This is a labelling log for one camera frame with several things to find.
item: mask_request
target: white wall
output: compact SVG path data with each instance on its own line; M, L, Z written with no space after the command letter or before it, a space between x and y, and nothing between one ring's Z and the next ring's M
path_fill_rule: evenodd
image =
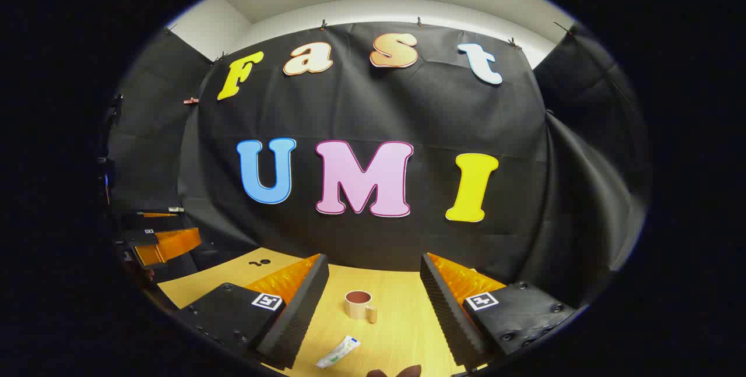
M517 45L523 48L531 68L541 62L556 45L551 40L513 22L450 3L429 0L340 0L300 8L256 22L237 37L230 50L226 49L226 54L273 37L320 27L322 19L326 19L327 24L416 23L418 16L421 17L423 24L473 31L506 42L514 37Z
M226 0L203 0L166 27L211 61L234 51L251 23Z

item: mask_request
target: table surface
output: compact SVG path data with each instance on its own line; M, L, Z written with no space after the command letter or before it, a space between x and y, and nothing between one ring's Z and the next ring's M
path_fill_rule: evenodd
M269 259L271 263L249 264L262 259ZM223 282L243 287L299 260L301 258L260 248L222 265L158 285L171 302L183 308ZM376 323L354 320L344 313L344 295L351 290L365 290L372 295L371 305L378 308ZM346 335L359 340L360 346L327 369L316 367L316 362L336 348ZM453 361L419 272L329 265L329 280L293 368L275 370L290 377L365 377L368 371L381 369L394 377L416 364L422 366L422 377L443 377L466 371L464 366Z

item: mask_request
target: pink letter m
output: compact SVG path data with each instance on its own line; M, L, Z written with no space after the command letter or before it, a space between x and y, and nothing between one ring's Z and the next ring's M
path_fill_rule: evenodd
M404 201L407 161L414 154L414 147L400 141L381 144L373 155L368 169L363 172L352 148L346 141L323 141L316 152L324 160L322 200L316 204L320 213L339 214L344 204L339 200L341 186L355 213L363 212L376 189L376 200L371 213L378 217L404 217L410 206Z

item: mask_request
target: mug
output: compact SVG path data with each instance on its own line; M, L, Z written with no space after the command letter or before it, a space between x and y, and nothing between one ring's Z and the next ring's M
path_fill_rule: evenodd
M362 290L354 290L344 295L344 313L352 319L368 319L375 322L376 310L370 303L373 296Z

